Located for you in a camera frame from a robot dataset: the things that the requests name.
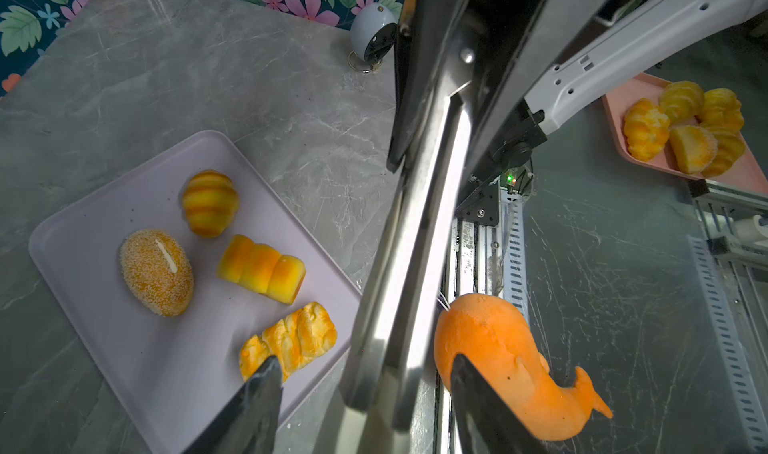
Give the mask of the segmented loaf fake bread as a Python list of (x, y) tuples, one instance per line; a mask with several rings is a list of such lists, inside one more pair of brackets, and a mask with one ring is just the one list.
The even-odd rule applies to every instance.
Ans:
[(296, 257), (235, 235), (219, 262), (217, 275), (251, 292), (292, 305), (305, 279), (306, 267)]

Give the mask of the striped round fake bread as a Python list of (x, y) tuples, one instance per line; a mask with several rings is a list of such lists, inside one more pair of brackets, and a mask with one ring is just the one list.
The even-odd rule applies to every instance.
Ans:
[(239, 209), (233, 181), (214, 170), (193, 176), (182, 194), (182, 209), (190, 230), (203, 238), (221, 235)]

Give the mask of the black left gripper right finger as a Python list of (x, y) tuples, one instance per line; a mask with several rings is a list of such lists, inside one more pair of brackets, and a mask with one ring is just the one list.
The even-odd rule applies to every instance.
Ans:
[(453, 361), (451, 397), (464, 453), (546, 453), (464, 354)]

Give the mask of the sesame oval fake bread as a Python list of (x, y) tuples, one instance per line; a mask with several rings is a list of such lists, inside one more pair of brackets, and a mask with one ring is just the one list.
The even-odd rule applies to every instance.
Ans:
[(194, 295), (191, 263), (181, 245), (159, 229), (132, 233), (119, 249), (121, 273), (128, 289), (154, 314), (177, 317)]

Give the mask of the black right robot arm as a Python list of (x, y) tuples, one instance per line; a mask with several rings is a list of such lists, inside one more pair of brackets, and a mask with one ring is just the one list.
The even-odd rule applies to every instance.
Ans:
[(767, 0), (406, 0), (395, 34), (389, 223), (475, 216), (485, 187), (573, 115)]

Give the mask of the twisted glazed fake bread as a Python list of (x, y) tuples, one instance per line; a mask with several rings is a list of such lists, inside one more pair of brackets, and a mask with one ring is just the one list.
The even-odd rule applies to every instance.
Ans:
[(327, 310), (317, 302), (309, 303), (245, 342), (239, 353), (241, 376), (248, 380), (268, 357), (275, 356), (286, 381), (330, 351), (337, 338)]

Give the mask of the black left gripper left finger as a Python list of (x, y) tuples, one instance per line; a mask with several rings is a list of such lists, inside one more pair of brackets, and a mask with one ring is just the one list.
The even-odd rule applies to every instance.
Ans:
[(268, 357), (184, 453), (272, 453), (282, 379), (277, 357)]

